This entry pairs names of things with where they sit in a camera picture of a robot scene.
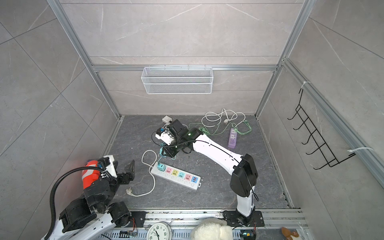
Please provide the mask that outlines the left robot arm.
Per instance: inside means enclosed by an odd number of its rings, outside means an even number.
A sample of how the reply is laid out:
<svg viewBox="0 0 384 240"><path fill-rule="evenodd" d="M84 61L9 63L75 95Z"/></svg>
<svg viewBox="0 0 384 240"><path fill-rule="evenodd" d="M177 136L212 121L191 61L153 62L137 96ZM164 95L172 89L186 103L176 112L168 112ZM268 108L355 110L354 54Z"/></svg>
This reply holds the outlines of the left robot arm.
<svg viewBox="0 0 384 240"><path fill-rule="evenodd" d="M118 162L112 155L89 160L58 178L50 193L51 225L45 240L94 240L115 227L125 227L133 221L124 202L114 203L113 198L121 185L135 178L135 161L123 173L117 173ZM82 174L83 193L69 203L58 215L55 196L60 183L71 174Z"/></svg>

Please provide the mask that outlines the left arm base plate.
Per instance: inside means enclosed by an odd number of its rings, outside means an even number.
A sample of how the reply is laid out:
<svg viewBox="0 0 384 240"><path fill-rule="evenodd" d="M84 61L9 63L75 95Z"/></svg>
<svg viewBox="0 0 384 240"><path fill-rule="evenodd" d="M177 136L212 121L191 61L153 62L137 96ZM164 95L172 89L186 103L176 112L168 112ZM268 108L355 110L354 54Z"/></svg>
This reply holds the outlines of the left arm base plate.
<svg viewBox="0 0 384 240"><path fill-rule="evenodd" d="M129 223L126 225L128 228L133 228L134 224L136 228L143 228L146 219L147 212L145 211L133 211Z"/></svg>

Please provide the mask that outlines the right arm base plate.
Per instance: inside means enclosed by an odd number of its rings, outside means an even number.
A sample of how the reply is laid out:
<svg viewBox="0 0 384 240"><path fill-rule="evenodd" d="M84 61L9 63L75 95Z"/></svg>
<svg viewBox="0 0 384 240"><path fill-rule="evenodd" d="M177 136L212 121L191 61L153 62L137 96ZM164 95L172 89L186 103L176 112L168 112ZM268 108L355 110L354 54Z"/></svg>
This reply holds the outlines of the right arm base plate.
<svg viewBox="0 0 384 240"><path fill-rule="evenodd" d="M237 210L223 211L223 218L231 227L264 227L265 222L261 211L253 210L248 217L243 216Z"/></svg>

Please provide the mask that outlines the white multicolour power strip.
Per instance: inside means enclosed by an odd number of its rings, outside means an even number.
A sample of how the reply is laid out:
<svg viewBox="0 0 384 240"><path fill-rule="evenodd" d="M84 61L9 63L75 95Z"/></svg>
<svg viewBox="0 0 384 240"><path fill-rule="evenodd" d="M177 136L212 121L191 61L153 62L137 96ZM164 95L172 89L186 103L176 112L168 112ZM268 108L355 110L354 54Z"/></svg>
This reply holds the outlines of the white multicolour power strip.
<svg viewBox="0 0 384 240"><path fill-rule="evenodd" d="M161 172L157 168L158 163L159 162L156 162L155 166L151 169L150 172L152 173L152 175L195 191L201 186L200 176L166 164L164 164L166 166L166 170L164 172Z"/></svg>

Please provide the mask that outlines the teal charger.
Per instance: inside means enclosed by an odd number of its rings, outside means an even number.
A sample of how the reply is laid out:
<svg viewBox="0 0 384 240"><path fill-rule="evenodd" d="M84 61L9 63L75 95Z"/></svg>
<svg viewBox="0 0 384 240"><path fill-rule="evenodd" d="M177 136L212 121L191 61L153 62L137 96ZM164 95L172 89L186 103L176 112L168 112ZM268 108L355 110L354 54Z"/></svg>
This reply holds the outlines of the teal charger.
<svg viewBox="0 0 384 240"><path fill-rule="evenodd" d="M164 172L166 170L166 166L162 163L158 163L157 168L161 172Z"/></svg>

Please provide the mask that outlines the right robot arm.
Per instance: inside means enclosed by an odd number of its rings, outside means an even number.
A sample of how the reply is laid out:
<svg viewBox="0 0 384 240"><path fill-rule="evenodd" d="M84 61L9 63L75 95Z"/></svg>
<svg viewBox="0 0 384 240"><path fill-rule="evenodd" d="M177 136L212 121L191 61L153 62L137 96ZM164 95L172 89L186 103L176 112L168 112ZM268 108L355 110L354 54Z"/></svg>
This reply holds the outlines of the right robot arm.
<svg viewBox="0 0 384 240"><path fill-rule="evenodd" d="M162 154L175 157L180 151L185 154L186 149L200 153L231 175L230 187L237 195L237 212L248 218L254 210L255 186L258 172L255 161L249 154L236 154L211 140L208 135L197 128L188 128L179 120L173 120L154 132L161 140Z"/></svg>

